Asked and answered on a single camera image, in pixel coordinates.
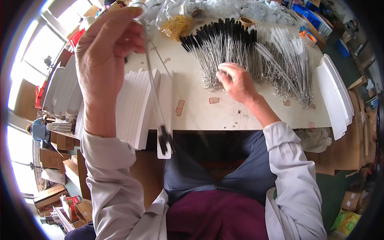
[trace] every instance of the white sleeve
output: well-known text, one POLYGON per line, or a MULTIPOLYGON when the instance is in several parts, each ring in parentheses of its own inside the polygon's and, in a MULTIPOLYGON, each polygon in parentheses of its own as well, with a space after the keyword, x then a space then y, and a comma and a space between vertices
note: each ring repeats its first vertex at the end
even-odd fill
POLYGON ((307 161, 300 138, 284 122, 263 130, 270 168, 277 175, 267 192, 265 221, 269 239, 327 239, 321 217, 321 194, 315 165, 307 161))
POLYGON ((116 137, 84 131, 81 152, 88 170, 96 239, 126 239, 145 212, 143 187, 129 173, 136 161, 134 149, 116 137))

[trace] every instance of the knee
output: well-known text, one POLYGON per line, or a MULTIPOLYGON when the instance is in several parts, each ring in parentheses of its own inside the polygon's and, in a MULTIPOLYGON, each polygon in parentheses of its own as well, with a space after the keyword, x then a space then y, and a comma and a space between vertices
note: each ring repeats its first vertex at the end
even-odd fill
POLYGON ((77 240, 77 239, 95 240, 96 233, 93 228, 93 225, 87 224, 79 228, 76 228, 75 230, 68 232, 64 237, 64 240, 77 240))

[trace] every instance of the maroon shirt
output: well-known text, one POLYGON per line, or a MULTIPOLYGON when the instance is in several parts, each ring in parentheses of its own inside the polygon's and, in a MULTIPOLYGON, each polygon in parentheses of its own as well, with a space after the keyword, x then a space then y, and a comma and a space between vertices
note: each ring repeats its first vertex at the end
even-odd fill
POLYGON ((268 239, 264 206, 236 192, 191 192, 169 208, 166 221, 170 240, 268 239))

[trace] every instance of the yellow package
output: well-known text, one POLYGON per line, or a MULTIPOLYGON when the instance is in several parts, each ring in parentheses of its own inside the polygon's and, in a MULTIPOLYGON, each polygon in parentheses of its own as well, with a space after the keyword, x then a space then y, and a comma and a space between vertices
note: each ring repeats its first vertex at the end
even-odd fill
POLYGON ((335 223, 331 229, 336 229, 339 233, 348 236, 356 223, 359 221, 361 215, 352 211, 340 209, 339 215, 336 217, 335 223))

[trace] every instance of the bundle of brushes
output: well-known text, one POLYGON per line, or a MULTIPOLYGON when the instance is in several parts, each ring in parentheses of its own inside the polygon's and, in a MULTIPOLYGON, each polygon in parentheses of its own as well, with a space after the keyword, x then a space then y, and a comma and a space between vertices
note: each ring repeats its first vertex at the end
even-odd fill
POLYGON ((219 64, 232 62, 250 70, 248 59, 255 51, 256 39, 256 30, 248 31, 234 18, 227 18, 200 27, 196 34, 180 37, 180 42, 198 62, 204 89, 214 91, 220 88, 216 78, 219 64))
POLYGON ((253 80, 273 85, 273 93, 288 100, 294 96, 303 107, 312 107, 312 64, 301 37, 286 28, 258 26, 257 46, 250 55, 253 80))

